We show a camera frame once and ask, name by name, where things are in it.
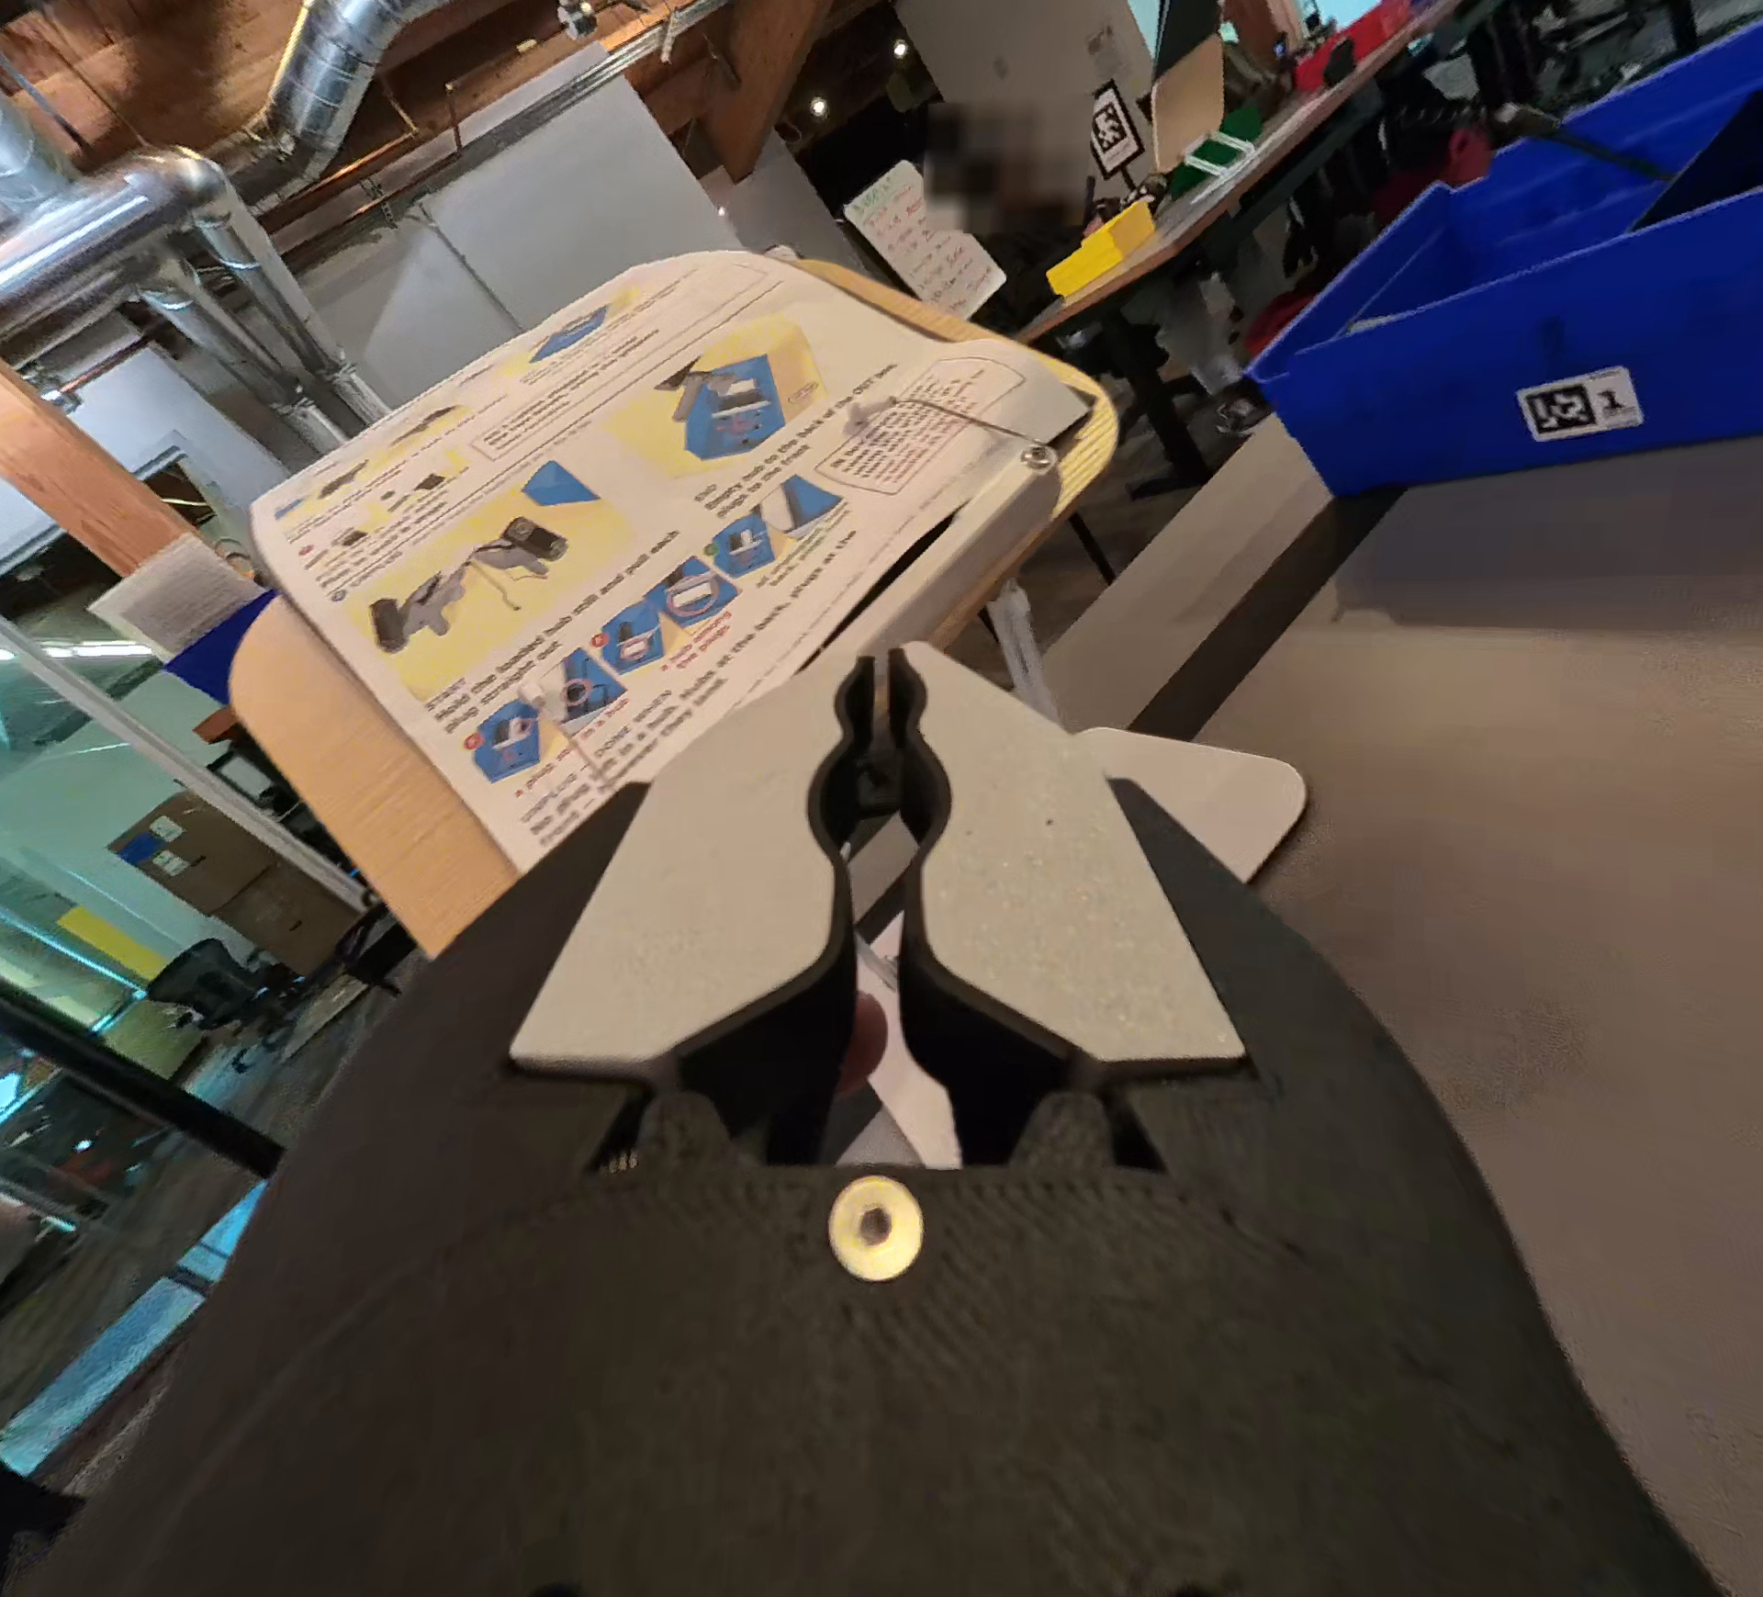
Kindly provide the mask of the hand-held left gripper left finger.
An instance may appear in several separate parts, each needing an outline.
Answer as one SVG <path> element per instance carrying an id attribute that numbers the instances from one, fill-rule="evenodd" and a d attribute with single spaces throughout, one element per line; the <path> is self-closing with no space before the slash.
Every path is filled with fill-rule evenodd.
<path id="1" fill-rule="evenodd" d="M 667 762 L 518 1028 L 542 1078 L 708 1096 L 817 1160 L 856 1023 L 852 889 L 875 660 L 828 653 Z"/>

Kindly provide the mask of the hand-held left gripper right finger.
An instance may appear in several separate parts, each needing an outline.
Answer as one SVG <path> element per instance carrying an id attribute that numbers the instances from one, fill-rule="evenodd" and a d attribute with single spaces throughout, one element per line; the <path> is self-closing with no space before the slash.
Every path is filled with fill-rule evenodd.
<path id="1" fill-rule="evenodd" d="M 889 655 L 904 1036 L 963 1166 L 1003 1166 L 1043 1100 L 1241 1068 L 1246 1043 L 1104 769 L 926 642 Z"/>

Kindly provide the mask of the white board ledge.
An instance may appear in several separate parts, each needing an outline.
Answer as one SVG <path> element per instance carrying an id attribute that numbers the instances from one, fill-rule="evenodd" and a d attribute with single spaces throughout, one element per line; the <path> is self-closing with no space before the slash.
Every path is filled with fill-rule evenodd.
<path id="1" fill-rule="evenodd" d="M 878 657 L 910 639 L 947 649 L 982 613 L 992 613 L 1003 628 L 1000 649 L 1014 692 L 1059 721 L 1020 567 L 1110 468 L 1118 437 L 1110 405 L 1099 404 L 1093 418 L 1052 445 L 1024 448 L 822 650 L 836 657 Z"/>

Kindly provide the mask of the instruction sheet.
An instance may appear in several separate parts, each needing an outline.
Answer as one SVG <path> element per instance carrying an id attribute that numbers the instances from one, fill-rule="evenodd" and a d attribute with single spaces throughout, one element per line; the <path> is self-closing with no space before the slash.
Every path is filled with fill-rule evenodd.
<path id="1" fill-rule="evenodd" d="M 255 503 L 276 589 L 510 863 L 801 669 L 1093 415 L 801 264 L 678 253 Z"/>

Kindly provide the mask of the cardboard box stack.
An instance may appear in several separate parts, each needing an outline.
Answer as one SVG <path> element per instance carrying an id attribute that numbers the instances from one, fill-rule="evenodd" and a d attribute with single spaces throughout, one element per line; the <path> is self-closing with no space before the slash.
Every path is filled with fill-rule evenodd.
<path id="1" fill-rule="evenodd" d="M 108 849 L 295 975 L 321 969 L 366 916 L 189 791 L 130 823 Z"/>

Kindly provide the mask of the white paper notice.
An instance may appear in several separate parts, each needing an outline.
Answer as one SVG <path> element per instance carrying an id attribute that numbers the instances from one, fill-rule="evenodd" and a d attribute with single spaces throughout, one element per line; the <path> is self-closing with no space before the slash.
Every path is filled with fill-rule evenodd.
<path id="1" fill-rule="evenodd" d="M 153 657 L 169 661 L 268 593 L 247 556 L 241 559 L 202 537 L 185 537 L 100 593 L 90 615 L 117 637 L 138 642 Z"/>

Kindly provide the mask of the blue plastic bin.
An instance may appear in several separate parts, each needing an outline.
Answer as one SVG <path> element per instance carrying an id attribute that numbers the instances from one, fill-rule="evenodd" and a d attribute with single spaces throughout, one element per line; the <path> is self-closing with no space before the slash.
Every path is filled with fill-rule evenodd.
<path id="1" fill-rule="evenodd" d="M 1249 376 L 1337 497 L 1757 436 L 1762 27 L 1430 186 Z"/>

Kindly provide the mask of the yellow box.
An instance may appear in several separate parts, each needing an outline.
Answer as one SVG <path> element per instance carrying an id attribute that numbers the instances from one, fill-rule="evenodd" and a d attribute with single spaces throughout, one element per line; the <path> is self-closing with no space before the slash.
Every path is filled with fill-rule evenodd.
<path id="1" fill-rule="evenodd" d="M 1078 248 L 1046 271 L 1048 285 L 1059 299 L 1070 299 L 1081 288 L 1120 267 L 1155 234 L 1155 207 L 1141 197 L 1097 223 Z"/>

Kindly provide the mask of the whiteboard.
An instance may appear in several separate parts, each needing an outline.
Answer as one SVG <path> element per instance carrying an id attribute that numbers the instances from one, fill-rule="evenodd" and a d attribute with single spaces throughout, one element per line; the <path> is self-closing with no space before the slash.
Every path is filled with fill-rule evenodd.
<path id="1" fill-rule="evenodd" d="M 972 322 L 1003 291 L 1003 266 L 928 195 L 908 160 L 846 200 L 843 216 L 918 301 Z"/>

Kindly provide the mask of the red plastic bin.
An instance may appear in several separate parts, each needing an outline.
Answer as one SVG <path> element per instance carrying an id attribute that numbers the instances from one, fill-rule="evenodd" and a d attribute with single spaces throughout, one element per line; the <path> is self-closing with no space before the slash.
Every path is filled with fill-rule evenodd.
<path id="1" fill-rule="evenodd" d="M 1296 59 L 1293 83 L 1297 94 L 1342 85 L 1378 50 L 1400 38 L 1413 16 L 1413 0 L 1378 0 L 1378 5 L 1347 27 L 1328 29 L 1320 42 Z"/>

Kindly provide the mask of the silver ventilation duct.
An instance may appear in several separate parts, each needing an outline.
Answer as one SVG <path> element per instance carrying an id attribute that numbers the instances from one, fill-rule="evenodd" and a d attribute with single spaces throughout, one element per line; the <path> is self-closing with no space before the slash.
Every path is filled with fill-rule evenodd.
<path id="1" fill-rule="evenodd" d="M 77 175 L 4 101 L 4 367 L 31 365 L 121 303 L 154 309 L 266 405 L 321 442 L 388 413 L 274 250 L 263 216 L 308 194 L 394 45 L 462 0 L 303 0 L 260 112 L 209 154 L 148 151 Z M 726 16 L 689 0 L 591 72 L 611 80 Z M 710 80 L 711 130 L 750 175 L 833 0 L 761 0 L 732 21 L 734 74 Z"/>

